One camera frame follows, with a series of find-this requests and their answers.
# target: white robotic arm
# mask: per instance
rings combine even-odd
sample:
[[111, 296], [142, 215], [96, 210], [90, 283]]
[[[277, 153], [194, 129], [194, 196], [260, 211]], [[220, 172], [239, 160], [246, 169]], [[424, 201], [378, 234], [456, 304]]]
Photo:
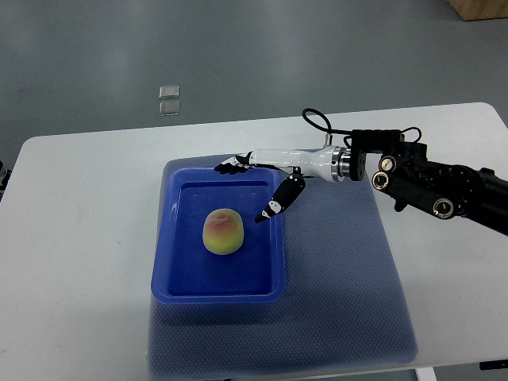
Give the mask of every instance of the white robotic arm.
[[289, 207], [305, 188], [305, 177], [321, 177], [331, 183], [342, 181], [348, 174], [349, 150], [331, 145], [316, 152], [258, 149], [230, 157], [217, 165], [215, 171], [234, 175], [253, 167], [273, 168], [290, 174], [256, 217], [256, 222], [261, 222]]

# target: white table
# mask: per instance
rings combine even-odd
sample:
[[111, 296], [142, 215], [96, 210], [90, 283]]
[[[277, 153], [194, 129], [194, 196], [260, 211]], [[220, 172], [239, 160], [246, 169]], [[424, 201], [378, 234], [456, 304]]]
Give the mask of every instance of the white table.
[[[508, 179], [508, 130], [489, 105], [329, 119], [344, 129], [417, 125], [430, 160], [491, 167]], [[300, 117], [28, 140], [0, 202], [0, 379], [148, 379], [150, 280], [166, 162], [319, 148], [323, 141]], [[368, 158], [369, 173], [378, 158]], [[414, 362], [400, 368], [508, 358], [508, 237], [410, 207], [397, 214], [391, 198], [375, 192], [375, 199], [419, 347]]]

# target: cardboard box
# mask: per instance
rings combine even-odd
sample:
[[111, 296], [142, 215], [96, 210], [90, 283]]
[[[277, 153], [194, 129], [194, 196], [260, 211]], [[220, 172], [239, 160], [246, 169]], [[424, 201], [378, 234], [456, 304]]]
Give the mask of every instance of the cardboard box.
[[448, 0], [464, 21], [508, 17], [508, 0]]

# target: screw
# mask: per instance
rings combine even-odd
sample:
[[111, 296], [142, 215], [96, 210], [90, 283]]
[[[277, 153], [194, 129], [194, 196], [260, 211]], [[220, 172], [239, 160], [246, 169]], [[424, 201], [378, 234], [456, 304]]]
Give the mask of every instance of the screw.
[[379, 169], [381, 171], [393, 171], [395, 169], [395, 159], [391, 156], [386, 156], [381, 159], [381, 163], [379, 163]]
[[453, 213], [453, 204], [447, 198], [440, 198], [434, 203], [433, 213], [438, 218], [448, 218]]
[[384, 172], [378, 172], [372, 178], [372, 185], [378, 191], [388, 187], [388, 176]]

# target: robotic arm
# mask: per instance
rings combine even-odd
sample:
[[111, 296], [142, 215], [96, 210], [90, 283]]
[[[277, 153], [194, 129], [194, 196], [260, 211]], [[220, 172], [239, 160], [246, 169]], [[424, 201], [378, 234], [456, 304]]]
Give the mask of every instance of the robotic arm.
[[[321, 116], [328, 129], [316, 125], [306, 113]], [[327, 132], [321, 151], [255, 150], [236, 155], [215, 167], [222, 174], [234, 175], [251, 167], [269, 167], [289, 173], [275, 191], [268, 205], [256, 216], [262, 222], [286, 210], [305, 188], [306, 177], [321, 177], [329, 182], [349, 177], [360, 181], [365, 173], [368, 153], [380, 153], [379, 171], [372, 176], [373, 187], [395, 200], [400, 212], [411, 205], [440, 219], [455, 216], [469, 218], [508, 235], [508, 182], [482, 168], [475, 171], [462, 165], [448, 165], [427, 160], [426, 144], [406, 142], [407, 130], [331, 129], [325, 115], [305, 109], [303, 117], [314, 127]], [[347, 134], [346, 148], [333, 146], [332, 133]]]

